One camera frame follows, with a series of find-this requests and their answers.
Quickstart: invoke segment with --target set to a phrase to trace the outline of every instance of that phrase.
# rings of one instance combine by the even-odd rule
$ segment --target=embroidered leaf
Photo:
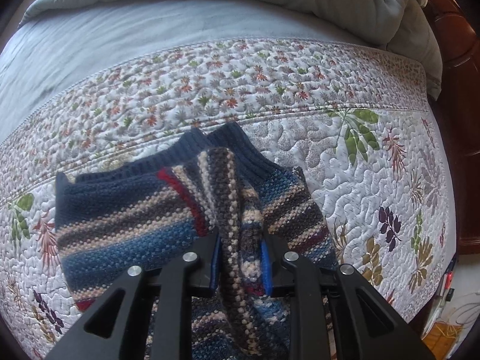
[[[394,232],[392,229],[387,231],[387,238],[386,238],[387,243],[390,243],[392,241],[393,235],[394,235]]]
[[[373,277],[380,275],[382,273],[382,266],[378,265],[376,268],[373,270]]]
[[[386,234],[385,240],[390,244],[388,251],[392,251],[397,244],[397,240],[401,242],[401,239],[397,234],[400,232],[402,222],[398,220],[397,215],[394,216],[393,210],[389,207],[386,207],[385,209],[380,207],[378,210],[378,219],[380,223],[383,223],[382,227],[380,227],[380,233]]]
[[[127,116],[127,117],[123,120],[123,124],[125,125],[126,128],[128,128],[133,121],[134,121],[133,118],[131,118],[130,116]]]
[[[355,142],[355,137],[351,134],[350,127],[348,126],[345,131],[345,145],[350,163],[353,165],[357,159],[357,144]]]
[[[377,123],[378,115],[369,109],[356,109],[353,114],[358,118],[368,123]]]
[[[373,133],[359,121],[355,121],[355,122],[358,127],[358,132],[361,133],[367,145],[369,145],[374,150],[379,150],[380,145],[378,144],[377,139],[375,138],[375,135],[373,135]]]
[[[416,169],[413,169],[410,173],[409,187],[410,200],[413,202],[414,207],[423,203],[423,188]]]
[[[367,279],[368,281],[371,281],[371,269],[370,268],[365,268],[365,270],[362,273],[362,276]]]
[[[363,145],[363,142],[358,139],[358,135],[356,136],[356,141],[357,141],[358,151],[360,152],[360,154],[361,154],[361,156],[363,157],[363,159],[364,159],[365,161],[368,161],[367,149],[366,149],[365,146]]]
[[[325,112],[329,117],[340,117],[339,114],[337,114],[335,111],[328,110]]]
[[[371,265],[375,268],[378,265],[378,261],[380,259],[380,256],[378,253],[375,253],[372,255],[373,257],[371,258]]]
[[[444,242],[445,242],[445,222],[442,225],[442,230],[440,233],[440,245],[442,245],[442,247]]]
[[[383,209],[383,207],[380,207],[380,209],[378,210],[378,221],[383,223],[386,220],[387,220],[387,214],[385,213],[385,210]]]
[[[395,238],[392,239],[392,242],[390,243],[390,246],[388,247],[388,251],[392,251],[395,248],[395,244],[397,242],[395,241]]]
[[[402,172],[405,171],[405,164],[403,163],[405,159],[405,146],[400,145],[398,140],[399,138],[392,134],[392,128],[390,128],[387,137],[382,140],[385,145],[388,145],[387,151],[390,152],[390,158],[388,160],[392,161],[393,173],[397,180],[401,178]]]
[[[20,229],[18,228],[16,222],[15,222],[15,230],[16,230],[16,234],[17,234],[17,240],[21,241],[22,240],[22,233],[21,233]]]
[[[18,207],[20,207],[24,211],[30,211],[33,204],[33,195],[31,193],[27,193],[23,195],[16,203]]]
[[[422,210],[418,211],[418,214],[416,215],[416,222],[417,224],[413,229],[413,237],[411,238],[410,243],[415,253],[418,253],[419,247],[420,247],[420,233],[422,232],[422,223],[423,223]]]
[[[395,292],[395,290],[393,289],[392,292],[390,292],[390,295],[388,295],[386,301],[388,302],[388,304],[391,306],[393,304],[393,302],[395,301],[395,299],[393,298],[393,293]]]
[[[383,276],[380,274],[378,276],[376,276],[374,279],[373,279],[373,283],[376,285],[376,286],[379,286],[380,283],[382,282],[383,280]]]
[[[337,260],[340,262],[340,264],[343,264],[344,258],[343,254],[345,252],[345,248],[347,247],[347,220],[345,219],[345,222],[340,225],[341,231],[340,231],[340,236],[337,235],[337,224],[334,223],[334,244],[335,244],[335,256],[337,257]]]
[[[370,237],[367,240],[367,252],[372,253],[374,251],[374,247],[375,247],[375,239],[374,237]]]
[[[421,212],[417,215],[417,223],[420,225],[423,223],[423,220],[421,219]],[[418,244],[418,255],[415,258],[417,269],[412,273],[409,280],[409,288],[412,294],[416,286],[418,285],[420,287],[422,285],[422,281],[427,278],[428,271],[426,268],[434,259],[434,255],[430,254],[432,248],[433,244],[430,243],[430,237],[424,238],[424,240]]]
[[[203,105],[204,107],[207,105],[207,103],[210,101],[210,98],[207,96],[202,96],[198,99],[198,102]]]
[[[11,238],[13,239],[13,243],[16,245],[17,227],[16,227],[15,219],[12,219],[11,221]]]

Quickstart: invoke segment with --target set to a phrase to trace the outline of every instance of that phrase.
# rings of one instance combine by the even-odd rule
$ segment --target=floral quilt
[[[425,304],[455,229],[422,66],[342,43],[207,42],[90,76],[0,145],[0,312],[33,359],[80,316],[58,259],[55,174],[114,169],[231,120],[266,157],[304,169],[341,263],[407,321]]]

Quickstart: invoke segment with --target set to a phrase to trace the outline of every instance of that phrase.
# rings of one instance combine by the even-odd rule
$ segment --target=wooden furniture
[[[442,93],[430,105],[452,174],[457,251],[480,253],[480,40],[455,0],[429,0],[425,14],[443,59]]]

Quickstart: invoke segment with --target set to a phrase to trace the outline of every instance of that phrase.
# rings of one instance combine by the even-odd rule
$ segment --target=knitted sweater
[[[166,151],[80,175],[74,184],[58,174],[56,224],[65,278],[81,310],[129,266],[162,267],[217,226],[220,291],[193,301],[195,359],[286,358],[288,310],[264,295],[263,226],[320,266],[336,264],[301,169],[265,159],[237,124],[208,137],[192,130]]]

